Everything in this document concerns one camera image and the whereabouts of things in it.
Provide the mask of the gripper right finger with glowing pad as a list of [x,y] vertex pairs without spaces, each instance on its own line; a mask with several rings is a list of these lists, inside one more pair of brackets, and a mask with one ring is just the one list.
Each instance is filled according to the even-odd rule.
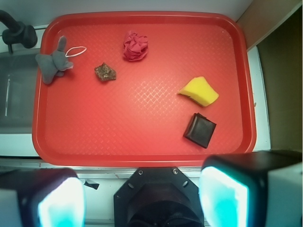
[[211,155],[199,199],[212,227],[300,227],[303,155],[290,150]]

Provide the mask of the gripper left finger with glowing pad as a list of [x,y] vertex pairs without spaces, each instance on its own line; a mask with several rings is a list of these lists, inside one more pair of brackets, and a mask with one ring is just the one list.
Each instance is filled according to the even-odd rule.
[[85,213],[84,185],[72,169],[0,174],[2,227],[82,227]]

